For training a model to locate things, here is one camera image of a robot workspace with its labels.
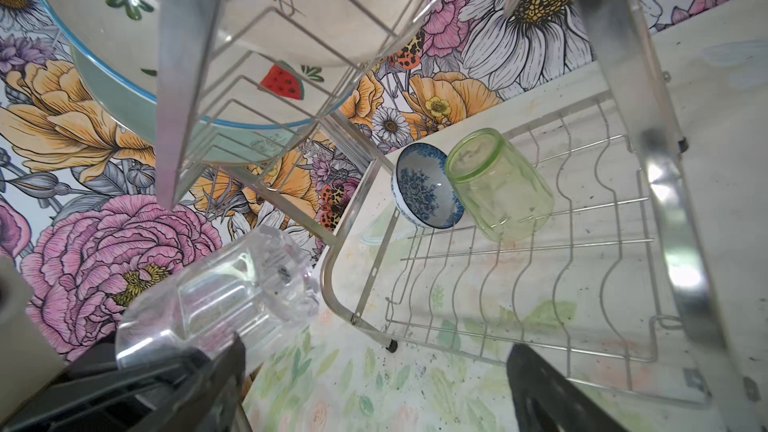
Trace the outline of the clear glass cup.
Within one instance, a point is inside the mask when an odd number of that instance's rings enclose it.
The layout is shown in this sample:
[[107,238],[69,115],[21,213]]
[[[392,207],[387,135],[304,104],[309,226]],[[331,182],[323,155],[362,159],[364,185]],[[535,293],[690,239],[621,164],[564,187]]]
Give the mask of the clear glass cup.
[[309,254],[284,230],[261,226],[151,286],[124,310],[117,364],[197,350],[214,359],[239,338],[254,371],[319,309]]

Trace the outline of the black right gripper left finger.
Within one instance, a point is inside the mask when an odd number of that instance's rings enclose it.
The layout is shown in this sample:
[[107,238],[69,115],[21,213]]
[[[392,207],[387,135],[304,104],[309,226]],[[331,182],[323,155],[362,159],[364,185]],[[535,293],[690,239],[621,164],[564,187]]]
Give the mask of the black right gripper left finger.
[[241,403],[245,347],[235,335],[231,345],[205,364],[162,405],[132,427],[134,431],[246,431]]

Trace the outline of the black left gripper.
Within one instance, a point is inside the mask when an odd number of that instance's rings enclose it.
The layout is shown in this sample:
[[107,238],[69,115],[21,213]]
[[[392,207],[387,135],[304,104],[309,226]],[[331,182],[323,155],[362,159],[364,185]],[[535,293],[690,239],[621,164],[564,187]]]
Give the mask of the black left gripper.
[[207,409],[161,423],[157,411],[209,360],[200,352],[162,351],[121,365],[116,335],[70,363],[1,421],[3,431],[208,431]]

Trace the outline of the green glass jar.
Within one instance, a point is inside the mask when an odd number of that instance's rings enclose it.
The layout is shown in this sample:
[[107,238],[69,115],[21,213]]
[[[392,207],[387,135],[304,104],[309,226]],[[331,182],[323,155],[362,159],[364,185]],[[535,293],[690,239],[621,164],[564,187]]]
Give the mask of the green glass jar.
[[465,211],[492,242],[530,237],[554,210],[554,194],[547,182],[493,128],[477,130],[456,144],[445,172]]

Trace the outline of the chrome wire dish rack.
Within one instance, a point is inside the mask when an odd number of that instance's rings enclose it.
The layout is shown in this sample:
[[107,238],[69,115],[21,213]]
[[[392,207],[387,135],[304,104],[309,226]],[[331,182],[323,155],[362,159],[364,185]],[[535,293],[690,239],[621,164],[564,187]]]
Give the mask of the chrome wire dish rack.
[[[440,0],[347,66],[296,145],[201,157],[213,59],[171,36],[159,194],[320,243],[312,325],[252,373],[264,431],[512,431],[525,344],[633,430],[767,427],[767,0]],[[537,232],[400,213],[400,151],[493,128],[541,174]]]

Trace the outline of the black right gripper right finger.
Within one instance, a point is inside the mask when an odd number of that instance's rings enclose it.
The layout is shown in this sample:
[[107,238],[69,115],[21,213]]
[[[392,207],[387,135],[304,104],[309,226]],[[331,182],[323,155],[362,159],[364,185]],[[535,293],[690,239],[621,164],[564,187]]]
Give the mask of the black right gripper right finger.
[[521,431],[622,431],[624,427],[525,344],[512,347],[506,373]]

